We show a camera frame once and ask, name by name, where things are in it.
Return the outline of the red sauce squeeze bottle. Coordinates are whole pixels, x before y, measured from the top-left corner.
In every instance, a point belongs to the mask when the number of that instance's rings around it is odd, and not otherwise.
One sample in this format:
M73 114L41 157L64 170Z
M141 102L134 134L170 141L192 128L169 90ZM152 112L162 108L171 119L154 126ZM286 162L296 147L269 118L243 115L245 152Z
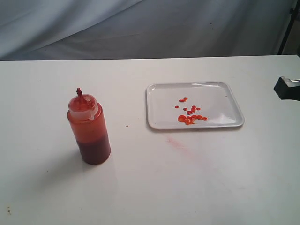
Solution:
M68 103L67 119L83 161L102 164L111 154L103 108L94 96L83 94L80 88L76 93Z

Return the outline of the red sauce drops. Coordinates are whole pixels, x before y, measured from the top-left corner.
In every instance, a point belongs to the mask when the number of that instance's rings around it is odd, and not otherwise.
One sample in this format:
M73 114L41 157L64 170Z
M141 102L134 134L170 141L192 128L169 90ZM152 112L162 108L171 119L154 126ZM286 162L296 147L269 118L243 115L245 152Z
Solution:
M195 125L199 121L208 121L209 118L201 114L202 108L194 99L189 97L182 97L177 100L174 109L178 110L179 115L176 121L184 125Z

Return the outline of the black tripod stand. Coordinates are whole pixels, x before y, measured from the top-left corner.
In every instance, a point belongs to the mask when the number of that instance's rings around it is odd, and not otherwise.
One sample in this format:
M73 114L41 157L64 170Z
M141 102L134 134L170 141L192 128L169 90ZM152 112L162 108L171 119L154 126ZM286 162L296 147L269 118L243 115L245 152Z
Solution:
M289 23L288 23L288 25L287 25L287 28L286 28L286 30L285 30L285 32L284 32L284 36L283 36L282 41L281 41L281 43L280 43L280 46L279 46L279 50L278 50L278 52L277 52L277 55L282 55L282 53L283 53L283 51L284 51L284 49L285 49L285 45L286 45L286 43L287 43L287 40L288 40L288 38L289 38L289 35L290 35L290 33L291 33L291 30L292 30L292 28L293 28L293 25L294 25L294 23L295 23L295 21L296 21L296 18L297 18L297 16L298 16L299 12L300 12L300 1L297 0L295 6L292 7L292 8L290 8L290 11L289 11L289 14L290 14L290 20L289 20Z

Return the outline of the white rectangular plastic tray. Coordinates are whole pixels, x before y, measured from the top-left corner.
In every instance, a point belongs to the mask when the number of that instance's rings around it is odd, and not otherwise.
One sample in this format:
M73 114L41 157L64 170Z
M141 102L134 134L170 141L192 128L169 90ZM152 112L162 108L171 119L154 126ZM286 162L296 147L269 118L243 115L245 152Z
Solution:
M224 82L152 84L146 103L147 122L156 130L235 128L245 122Z

